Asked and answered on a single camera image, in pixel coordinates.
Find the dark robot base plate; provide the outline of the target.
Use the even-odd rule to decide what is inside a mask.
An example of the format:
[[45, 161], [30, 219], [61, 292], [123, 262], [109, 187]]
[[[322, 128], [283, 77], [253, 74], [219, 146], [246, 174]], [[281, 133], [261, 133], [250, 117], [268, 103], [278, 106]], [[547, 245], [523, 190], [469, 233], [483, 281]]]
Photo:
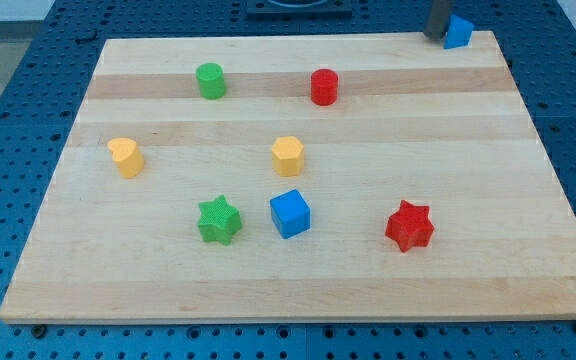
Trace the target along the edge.
[[352, 15], [352, 0], [245, 0], [248, 18], [327, 18]]

